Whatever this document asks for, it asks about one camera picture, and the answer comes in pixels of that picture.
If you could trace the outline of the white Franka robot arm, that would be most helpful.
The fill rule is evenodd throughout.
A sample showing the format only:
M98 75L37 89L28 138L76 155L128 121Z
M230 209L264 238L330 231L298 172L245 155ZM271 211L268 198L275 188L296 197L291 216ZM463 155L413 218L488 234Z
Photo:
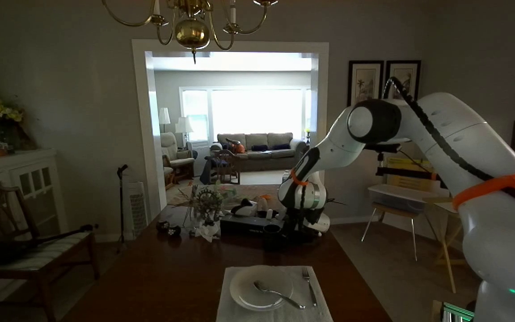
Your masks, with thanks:
M473 322L515 322L515 150L470 105L450 93L345 107L279 186L296 220L316 222L325 207L321 170L350 164L368 145L411 141L452 197L463 254L481 277Z

